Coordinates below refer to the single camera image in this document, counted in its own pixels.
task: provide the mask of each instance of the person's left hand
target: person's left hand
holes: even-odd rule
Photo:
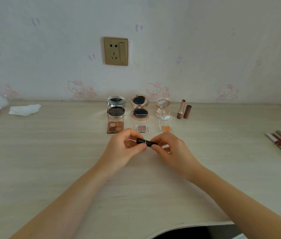
[[[144,137],[131,128],[127,128],[113,135],[103,155],[96,163],[96,166],[105,168],[108,173],[114,175],[123,168],[133,156],[146,150],[146,144],[137,144],[134,141],[137,138],[143,139]]]

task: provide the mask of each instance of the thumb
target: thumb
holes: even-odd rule
[[[169,153],[167,153],[162,147],[156,144],[151,145],[151,149],[153,149],[156,153],[158,153],[158,155],[163,159],[167,158],[167,156],[169,155]]]
[[[143,151],[144,149],[147,148],[147,145],[145,143],[140,143],[132,148],[128,148],[129,151],[129,155],[131,157],[135,156],[136,154],[140,153],[141,151]]]

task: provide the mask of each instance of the black lipstick tube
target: black lipstick tube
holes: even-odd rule
[[[141,139],[141,138],[136,139],[136,143],[137,144],[145,143],[147,145],[147,147],[150,147],[153,144],[158,145],[158,143],[151,142],[151,141],[148,141],[148,140],[145,140],[145,139]]]

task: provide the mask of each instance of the person's right hand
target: person's right hand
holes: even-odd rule
[[[169,165],[173,170],[192,180],[195,173],[203,168],[202,164],[192,155],[184,141],[170,132],[164,132],[150,140],[158,145],[151,148]]]

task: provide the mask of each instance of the table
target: table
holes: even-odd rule
[[[50,204],[101,156],[106,102],[18,101],[41,104],[27,117],[0,111],[0,238],[7,238]],[[207,168],[281,215],[281,150],[265,132],[281,130],[281,106],[191,104],[174,134]],[[126,105],[125,128],[138,124]],[[154,103],[146,121],[159,134]],[[98,194],[75,238],[152,238],[167,230],[232,223],[204,192],[180,178],[148,149]]]

